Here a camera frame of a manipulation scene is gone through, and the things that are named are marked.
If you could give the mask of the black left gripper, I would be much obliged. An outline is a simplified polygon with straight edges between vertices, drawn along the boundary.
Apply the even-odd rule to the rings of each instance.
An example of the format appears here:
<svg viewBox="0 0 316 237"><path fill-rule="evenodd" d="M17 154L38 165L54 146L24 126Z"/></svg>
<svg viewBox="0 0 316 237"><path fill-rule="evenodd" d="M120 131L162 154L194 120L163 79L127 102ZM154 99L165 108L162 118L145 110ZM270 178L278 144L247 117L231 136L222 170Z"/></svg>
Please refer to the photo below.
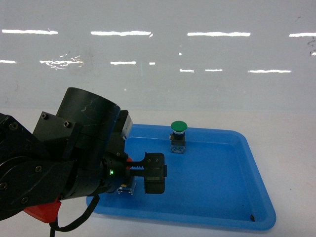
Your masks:
<svg viewBox="0 0 316 237"><path fill-rule="evenodd" d="M103 177L98 192L113 193L127 176L143 177L145 194L163 194L167 165L162 153L145 153L141 161L133 161L125 152L125 140L112 137L102 158Z"/></svg>

